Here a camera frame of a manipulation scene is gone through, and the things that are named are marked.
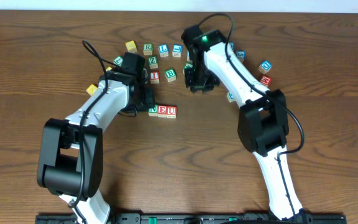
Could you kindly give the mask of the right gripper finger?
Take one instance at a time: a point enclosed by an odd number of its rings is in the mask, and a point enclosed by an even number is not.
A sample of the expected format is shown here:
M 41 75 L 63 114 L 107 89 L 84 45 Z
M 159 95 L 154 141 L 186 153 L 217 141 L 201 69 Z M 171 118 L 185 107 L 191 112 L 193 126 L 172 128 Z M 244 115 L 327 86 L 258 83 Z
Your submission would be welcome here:
M 203 85 L 202 92 L 205 93 L 207 91 L 211 91 L 214 87 L 219 86 L 219 84 L 220 80 L 218 78 L 209 77 Z
M 185 75 L 185 85 L 187 88 L 190 89 L 190 91 L 194 92 L 194 70 L 192 67 L 188 67 L 184 69 L 184 75 Z

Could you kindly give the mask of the green N block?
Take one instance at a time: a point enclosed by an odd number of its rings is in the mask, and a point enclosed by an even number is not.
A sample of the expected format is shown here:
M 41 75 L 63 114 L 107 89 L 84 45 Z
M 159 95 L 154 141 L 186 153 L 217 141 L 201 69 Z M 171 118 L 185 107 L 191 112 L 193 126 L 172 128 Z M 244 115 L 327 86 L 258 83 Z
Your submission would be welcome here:
M 149 116 L 158 116 L 158 105 L 154 105 L 153 108 L 149 108 L 148 114 Z

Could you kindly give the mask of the red E block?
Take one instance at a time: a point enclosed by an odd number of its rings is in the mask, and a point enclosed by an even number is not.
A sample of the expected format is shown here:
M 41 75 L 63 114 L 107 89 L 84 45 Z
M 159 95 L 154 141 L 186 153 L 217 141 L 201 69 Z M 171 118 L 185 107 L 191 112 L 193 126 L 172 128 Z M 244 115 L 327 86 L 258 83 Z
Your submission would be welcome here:
M 166 118 L 167 117 L 167 106 L 158 105 L 157 116 L 159 118 Z

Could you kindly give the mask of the red U block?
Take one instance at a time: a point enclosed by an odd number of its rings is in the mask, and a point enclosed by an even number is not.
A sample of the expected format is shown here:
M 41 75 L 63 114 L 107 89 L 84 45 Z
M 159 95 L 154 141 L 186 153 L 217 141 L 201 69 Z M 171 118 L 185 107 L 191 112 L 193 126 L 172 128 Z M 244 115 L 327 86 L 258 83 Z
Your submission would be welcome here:
M 168 106 L 167 107 L 167 118 L 175 119 L 177 117 L 177 107 L 176 106 Z

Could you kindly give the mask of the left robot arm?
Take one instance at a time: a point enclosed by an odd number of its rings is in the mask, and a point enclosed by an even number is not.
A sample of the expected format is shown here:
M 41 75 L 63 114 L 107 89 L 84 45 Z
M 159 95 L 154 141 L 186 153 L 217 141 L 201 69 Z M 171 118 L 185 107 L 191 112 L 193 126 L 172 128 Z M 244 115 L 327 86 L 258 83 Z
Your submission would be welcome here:
M 146 69 L 110 70 L 91 86 L 90 98 L 65 119 L 49 119 L 43 128 L 37 183 L 59 196 L 71 215 L 38 215 L 36 223 L 112 223 L 111 206 L 99 190 L 103 175 L 103 134 L 121 112 L 137 113 L 154 105 Z

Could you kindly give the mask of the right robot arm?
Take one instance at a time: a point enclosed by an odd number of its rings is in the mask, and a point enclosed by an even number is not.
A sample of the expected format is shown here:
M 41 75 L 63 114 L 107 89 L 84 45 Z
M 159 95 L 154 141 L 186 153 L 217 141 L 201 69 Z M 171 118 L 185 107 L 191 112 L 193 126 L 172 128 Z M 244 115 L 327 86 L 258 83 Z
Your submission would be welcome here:
M 300 221 L 302 204 L 296 196 L 287 162 L 288 119 L 293 116 L 280 90 L 269 88 L 245 68 L 225 36 L 198 26 L 185 29 L 181 39 L 192 66 L 185 84 L 192 92 L 210 91 L 222 83 L 239 107 L 237 133 L 257 159 L 267 186 L 271 213 L 280 221 Z

